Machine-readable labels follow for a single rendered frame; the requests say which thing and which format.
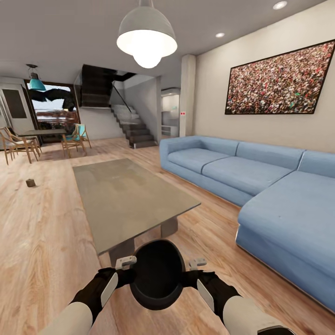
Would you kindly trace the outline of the cauldron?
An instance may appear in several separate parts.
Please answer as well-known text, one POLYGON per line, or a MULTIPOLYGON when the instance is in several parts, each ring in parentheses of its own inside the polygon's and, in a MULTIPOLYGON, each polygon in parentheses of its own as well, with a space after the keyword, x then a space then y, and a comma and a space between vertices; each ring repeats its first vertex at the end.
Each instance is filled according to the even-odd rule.
POLYGON ((179 249, 167 239, 156 239, 140 246, 134 256, 137 261, 129 269, 138 276, 129 285, 137 302, 156 311, 170 307, 184 289, 175 277, 186 272, 179 249))

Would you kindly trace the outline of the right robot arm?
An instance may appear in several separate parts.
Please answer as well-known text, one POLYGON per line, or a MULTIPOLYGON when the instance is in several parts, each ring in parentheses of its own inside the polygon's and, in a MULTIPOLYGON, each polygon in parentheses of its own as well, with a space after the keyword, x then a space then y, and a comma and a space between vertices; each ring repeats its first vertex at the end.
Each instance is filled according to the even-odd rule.
POLYGON ((198 270, 207 265, 206 258, 190 258, 189 271, 176 275, 182 287, 197 289, 224 323, 230 335, 296 335, 286 324, 264 313, 240 296, 236 288, 227 285, 212 270, 198 270))

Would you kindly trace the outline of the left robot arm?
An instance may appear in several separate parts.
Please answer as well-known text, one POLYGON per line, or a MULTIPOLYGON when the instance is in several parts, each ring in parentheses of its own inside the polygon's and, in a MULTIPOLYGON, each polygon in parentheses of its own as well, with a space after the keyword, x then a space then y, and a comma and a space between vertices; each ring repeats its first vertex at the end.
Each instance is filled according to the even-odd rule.
POLYGON ((138 273, 125 266, 136 263, 135 256, 119 258, 115 268, 98 270, 94 279, 77 292, 67 307, 36 335, 88 335, 98 314, 116 288, 133 283, 138 273))

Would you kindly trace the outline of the pillar candle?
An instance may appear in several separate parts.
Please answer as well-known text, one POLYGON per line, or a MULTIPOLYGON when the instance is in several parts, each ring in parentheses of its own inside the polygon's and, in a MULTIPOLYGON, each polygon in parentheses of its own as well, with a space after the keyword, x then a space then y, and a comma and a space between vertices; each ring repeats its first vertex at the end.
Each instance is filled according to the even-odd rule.
POLYGON ((28 187, 34 187, 36 185, 34 179, 26 180, 26 184, 28 187))

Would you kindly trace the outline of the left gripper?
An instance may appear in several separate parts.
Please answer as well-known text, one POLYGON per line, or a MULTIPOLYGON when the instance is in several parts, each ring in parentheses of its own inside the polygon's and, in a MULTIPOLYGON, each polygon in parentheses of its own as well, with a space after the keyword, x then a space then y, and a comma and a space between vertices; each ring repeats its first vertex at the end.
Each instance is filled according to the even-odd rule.
POLYGON ((118 288, 122 287, 125 284, 133 283, 138 273, 134 271, 133 268, 126 270, 118 270, 121 273, 121 283, 118 288))

